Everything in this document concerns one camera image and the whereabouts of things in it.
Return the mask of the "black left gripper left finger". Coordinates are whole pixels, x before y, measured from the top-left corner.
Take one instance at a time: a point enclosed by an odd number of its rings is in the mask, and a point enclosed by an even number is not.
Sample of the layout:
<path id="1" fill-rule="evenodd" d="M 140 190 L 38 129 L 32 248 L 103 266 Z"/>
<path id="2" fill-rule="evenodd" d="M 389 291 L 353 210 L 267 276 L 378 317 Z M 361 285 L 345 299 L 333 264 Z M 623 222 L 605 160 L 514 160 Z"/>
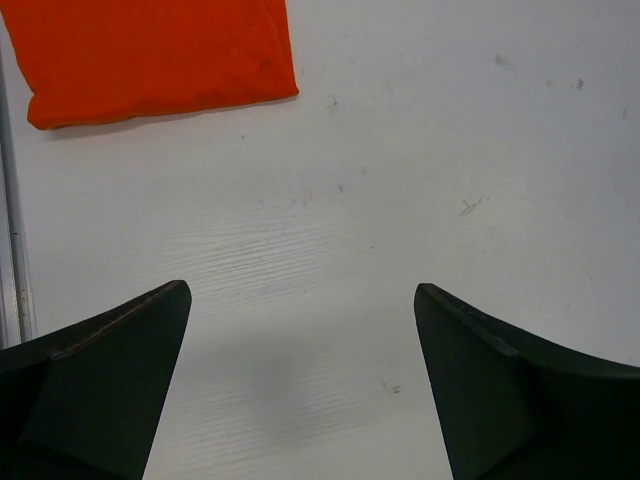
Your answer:
<path id="1" fill-rule="evenodd" d="M 142 478 L 191 304 L 173 280 L 2 350 L 2 478 Z"/>

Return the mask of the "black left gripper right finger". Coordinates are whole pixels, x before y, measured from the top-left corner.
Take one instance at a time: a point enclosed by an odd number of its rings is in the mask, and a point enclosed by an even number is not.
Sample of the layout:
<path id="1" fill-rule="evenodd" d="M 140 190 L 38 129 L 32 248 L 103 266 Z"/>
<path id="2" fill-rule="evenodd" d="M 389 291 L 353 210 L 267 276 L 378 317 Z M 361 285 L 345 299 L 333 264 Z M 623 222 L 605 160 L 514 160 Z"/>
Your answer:
<path id="1" fill-rule="evenodd" d="M 487 315 L 433 284 L 416 326 L 456 479 L 635 479 L 639 371 Z"/>

